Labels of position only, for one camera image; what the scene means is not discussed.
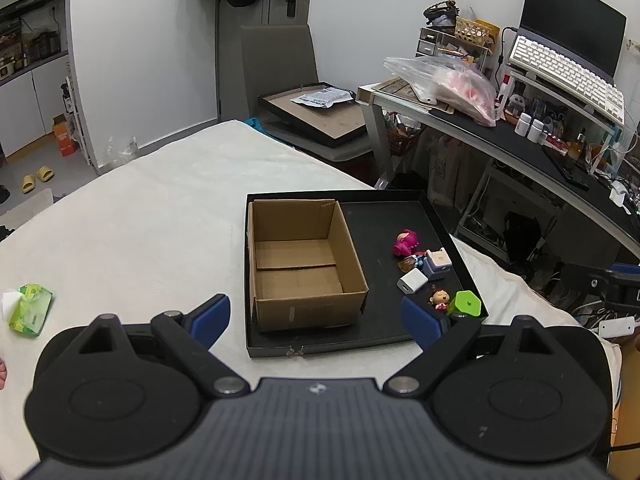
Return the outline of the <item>person's left hand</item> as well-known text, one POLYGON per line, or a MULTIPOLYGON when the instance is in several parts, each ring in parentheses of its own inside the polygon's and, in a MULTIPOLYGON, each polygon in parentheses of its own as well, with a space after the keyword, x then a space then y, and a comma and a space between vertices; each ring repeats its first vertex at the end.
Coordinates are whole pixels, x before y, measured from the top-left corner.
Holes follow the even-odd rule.
POLYGON ((3 390, 6 386, 6 378, 8 378, 8 369, 6 368, 6 362, 0 359, 0 390, 3 390))

